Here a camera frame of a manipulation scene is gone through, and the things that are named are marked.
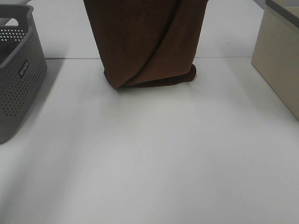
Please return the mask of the brown towel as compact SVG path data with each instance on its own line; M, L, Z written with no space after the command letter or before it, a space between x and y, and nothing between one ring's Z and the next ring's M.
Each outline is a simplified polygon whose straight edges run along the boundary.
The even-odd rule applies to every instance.
M206 0L86 0L109 84L158 87L190 82Z

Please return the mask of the grey perforated plastic basket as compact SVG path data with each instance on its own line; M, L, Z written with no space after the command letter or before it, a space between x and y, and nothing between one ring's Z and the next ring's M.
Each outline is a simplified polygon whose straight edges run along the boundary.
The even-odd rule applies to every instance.
M16 26L0 27L0 141L7 141L30 109L47 72L33 7L1 4L0 17Z

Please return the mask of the beige storage box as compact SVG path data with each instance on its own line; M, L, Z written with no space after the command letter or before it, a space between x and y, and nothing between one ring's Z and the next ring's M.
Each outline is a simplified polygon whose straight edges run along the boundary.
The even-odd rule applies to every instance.
M299 8L265 1L251 63L290 112L299 116Z

